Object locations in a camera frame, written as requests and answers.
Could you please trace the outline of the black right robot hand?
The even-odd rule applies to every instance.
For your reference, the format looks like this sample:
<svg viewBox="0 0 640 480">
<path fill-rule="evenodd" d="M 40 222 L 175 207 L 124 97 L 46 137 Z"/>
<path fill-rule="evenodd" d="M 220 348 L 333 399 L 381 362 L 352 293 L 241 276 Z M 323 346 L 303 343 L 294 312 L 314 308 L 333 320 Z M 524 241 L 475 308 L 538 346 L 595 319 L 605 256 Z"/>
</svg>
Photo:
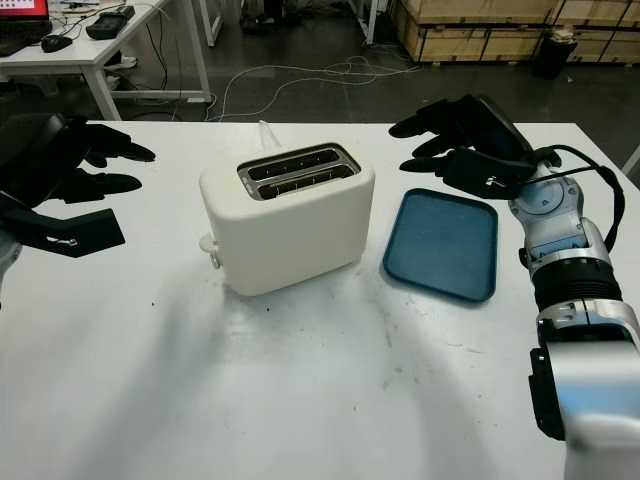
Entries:
<svg viewBox="0 0 640 480">
<path fill-rule="evenodd" d="M 389 134 L 397 139 L 431 133 L 433 138 L 401 164 L 408 172 L 441 173 L 461 150 L 473 150 L 498 160 L 519 161 L 532 151 L 530 143 L 488 98 L 465 95 L 439 100 L 394 124 Z"/>
</svg>

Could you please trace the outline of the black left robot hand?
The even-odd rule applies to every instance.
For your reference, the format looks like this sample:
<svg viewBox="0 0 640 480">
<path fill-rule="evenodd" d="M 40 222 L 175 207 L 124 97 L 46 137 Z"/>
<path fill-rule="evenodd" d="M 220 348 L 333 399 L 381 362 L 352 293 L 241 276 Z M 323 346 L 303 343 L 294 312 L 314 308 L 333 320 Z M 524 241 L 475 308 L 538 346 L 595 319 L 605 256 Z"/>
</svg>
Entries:
<svg viewBox="0 0 640 480">
<path fill-rule="evenodd" d="M 141 182 L 133 176 L 89 173 L 81 167 L 86 162 L 104 168 L 119 157 L 155 160 L 129 135 L 81 116 L 15 115 L 1 125 L 1 195 L 34 208 L 50 199 L 84 203 L 139 189 Z"/>
</svg>

